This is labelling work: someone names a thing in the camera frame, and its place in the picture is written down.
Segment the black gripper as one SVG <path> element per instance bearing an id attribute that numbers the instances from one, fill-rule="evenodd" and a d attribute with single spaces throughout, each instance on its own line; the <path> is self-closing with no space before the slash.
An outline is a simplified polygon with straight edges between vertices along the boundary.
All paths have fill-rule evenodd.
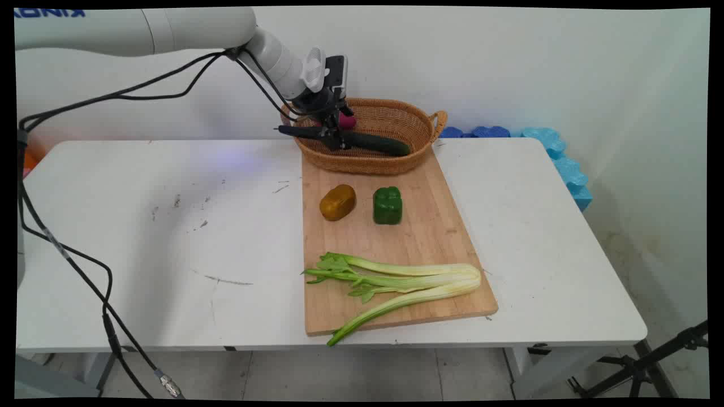
<path id="1" fill-rule="evenodd" d="M 347 105 L 346 91 L 324 87 L 317 93 L 307 91 L 292 100 L 297 112 L 313 119 L 315 126 L 295 127 L 292 134 L 319 134 L 331 151 L 349 149 L 344 132 L 354 128 L 354 112 Z"/>

